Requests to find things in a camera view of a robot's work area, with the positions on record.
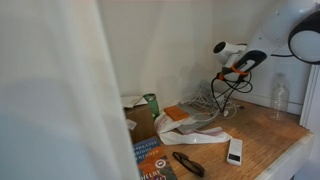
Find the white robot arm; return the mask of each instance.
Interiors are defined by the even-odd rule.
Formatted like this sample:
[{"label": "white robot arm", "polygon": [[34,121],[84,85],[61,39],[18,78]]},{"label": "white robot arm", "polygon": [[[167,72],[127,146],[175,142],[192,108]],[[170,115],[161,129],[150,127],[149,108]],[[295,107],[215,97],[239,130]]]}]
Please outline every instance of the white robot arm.
[{"label": "white robot arm", "polygon": [[248,45],[220,42],[213,50],[224,65],[217,78],[240,82],[272,53],[288,43],[293,56],[320,64],[320,11],[315,0],[285,0],[274,6]]}]

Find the white curtain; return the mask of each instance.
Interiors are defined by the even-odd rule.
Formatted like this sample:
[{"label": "white curtain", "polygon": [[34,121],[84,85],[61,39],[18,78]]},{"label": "white curtain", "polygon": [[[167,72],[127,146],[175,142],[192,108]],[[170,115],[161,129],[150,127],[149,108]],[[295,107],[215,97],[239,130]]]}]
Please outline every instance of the white curtain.
[{"label": "white curtain", "polygon": [[94,0],[0,2],[0,179],[138,179]]}]

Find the plastic bottle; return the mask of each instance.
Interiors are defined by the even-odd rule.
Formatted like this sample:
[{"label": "plastic bottle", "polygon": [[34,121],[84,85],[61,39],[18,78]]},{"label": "plastic bottle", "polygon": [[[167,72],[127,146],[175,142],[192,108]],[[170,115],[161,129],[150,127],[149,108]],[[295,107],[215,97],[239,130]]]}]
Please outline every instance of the plastic bottle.
[{"label": "plastic bottle", "polygon": [[283,120],[283,114],[287,112],[289,102],[289,90],[283,82],[279,82],[272,91],[270,107],[273,109],[272,119]]}]

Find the book cover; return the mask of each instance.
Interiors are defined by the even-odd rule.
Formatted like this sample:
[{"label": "book cover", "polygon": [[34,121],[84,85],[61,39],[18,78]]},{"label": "book cover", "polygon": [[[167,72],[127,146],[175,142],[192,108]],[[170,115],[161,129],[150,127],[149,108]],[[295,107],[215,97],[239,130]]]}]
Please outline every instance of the book cover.
[{"label": "book cover", "polygon": [[167,115],[170,116],[174,121],[179,121],[181,119],[189,117],[189,114],[183,111],[177,105],[164,108],[164,112],[166,112]]},{"label": "book cover", "polygon": [[176,180],[159,140],[152,137],[133,145],[141,180]]}]

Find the white paper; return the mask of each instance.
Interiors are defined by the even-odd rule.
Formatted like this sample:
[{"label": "white paper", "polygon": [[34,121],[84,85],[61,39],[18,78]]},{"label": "white paper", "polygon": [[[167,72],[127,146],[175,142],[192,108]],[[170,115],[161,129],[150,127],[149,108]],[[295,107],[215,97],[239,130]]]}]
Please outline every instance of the white paper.
[{"label": "white paper", "polygon": [[142,96],[122,96],[122,107],[133,108],[134,106],[148,104],[148,102]]},{"label": "white paper", "polygon": [[127,125],[128,125],[128,129],[130,129],[131,131],[134,130],[134,128],[137,126],[138,123],[130,120],[130,119],[127,119]]}]

